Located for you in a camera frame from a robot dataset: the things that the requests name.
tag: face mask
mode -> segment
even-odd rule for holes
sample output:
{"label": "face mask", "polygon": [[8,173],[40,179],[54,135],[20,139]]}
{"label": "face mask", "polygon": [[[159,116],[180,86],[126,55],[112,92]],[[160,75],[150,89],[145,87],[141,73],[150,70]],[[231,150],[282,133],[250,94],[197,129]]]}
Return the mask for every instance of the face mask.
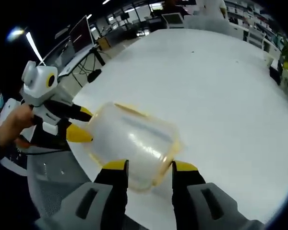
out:
{"label": "face mask", "polygon": [[0,109],[3,107],[3,105],[4,105],[3,96],[2,94],[0,94]]}

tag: human hand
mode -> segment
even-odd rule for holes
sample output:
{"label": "human hand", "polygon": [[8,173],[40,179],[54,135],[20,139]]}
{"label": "human hand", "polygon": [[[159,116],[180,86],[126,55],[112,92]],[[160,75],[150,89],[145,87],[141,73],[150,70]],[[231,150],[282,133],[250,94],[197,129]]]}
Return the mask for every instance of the human hand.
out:
{"label": "human hand", "polygon": [[33,126],[33,117],[32,109],[25,103],[14,109],[0,126],[0,146],[8,145],[24,128]]}

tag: floor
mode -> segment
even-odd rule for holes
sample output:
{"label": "floor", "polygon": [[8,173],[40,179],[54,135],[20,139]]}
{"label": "floor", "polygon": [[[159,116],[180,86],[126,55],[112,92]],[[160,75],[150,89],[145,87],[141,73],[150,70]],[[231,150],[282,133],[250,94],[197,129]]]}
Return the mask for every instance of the floor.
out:
{"label": "floor", "polygon": [[[132,40],[125,40],[118,45],[110,48],[107,51],[102,51],[103,53],[100,53],[101,57],[107,64],[111,60],[111,58],[114,58],[117,56],[121,51],[125,50],[128,46],[133,44],[134,42],[138,41],[140,38],[132,39]],[[91,54],[88,56],[86,62],[85,60],[82,61],[81,63],[84,65],[84,67],[88,70],[93,70],[94,68],[94,55]],[[100,65],[99,61],[96,59],[95,63],[95,69],[102,69],[102,66]],[[78,82],[84,86],[87,84],[87,77],[86,75],[81,72],[80,67],[77,67],[73,71],[74,76],[77,78]],[[79,85],[75,78],[72,75],[69,75],[68,77],[65,77],[64,79],[61,80],[60,86],[63,87],[68,93],[70,93],[71,96],[75,96],[79,90],[81,89],[81,86]]]}

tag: white tabletop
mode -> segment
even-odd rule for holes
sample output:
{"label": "white tabletop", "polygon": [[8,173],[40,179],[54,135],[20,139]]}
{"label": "white tabletop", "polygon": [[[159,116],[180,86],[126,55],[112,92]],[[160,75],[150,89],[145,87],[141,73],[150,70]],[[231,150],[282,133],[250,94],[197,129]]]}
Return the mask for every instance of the white tabletop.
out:
{"label": "white tabletop", "polygon": [[[177,160],[196,165],[266,223],[288,195],[288,102],[257,47],[209,31],[159,30],[122,51],[74,102],[91,112],[114,101],[176,124]],[[93,181],[100,168],[79,143],[70,147]],[[166,195],[128,191],[126,215],[146,228],[176,229]]]}
{"label": "white tabletop", "polygon": [[96,45],[91,44],[84,47],[82,50],[77,52],[74,58],[64,67],[64,69],[59,73],[59,77],[69,75],[72,70],[90,53],[90,50]]}

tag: transparent plastic container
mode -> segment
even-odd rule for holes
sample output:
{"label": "transparent plastic container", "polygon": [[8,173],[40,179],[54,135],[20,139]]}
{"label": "transparent plastic container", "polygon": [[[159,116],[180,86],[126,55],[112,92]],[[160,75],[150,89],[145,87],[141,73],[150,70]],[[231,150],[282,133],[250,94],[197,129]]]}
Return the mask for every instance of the transparent plastic container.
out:
{"label": "transparent plastic container", "polygon": [[174,125],[120,104],[106,103],[85,129],[93,141],[83,145],[100,166],[129,160],[128,187],[136,192],[161,183],[180,150]]}

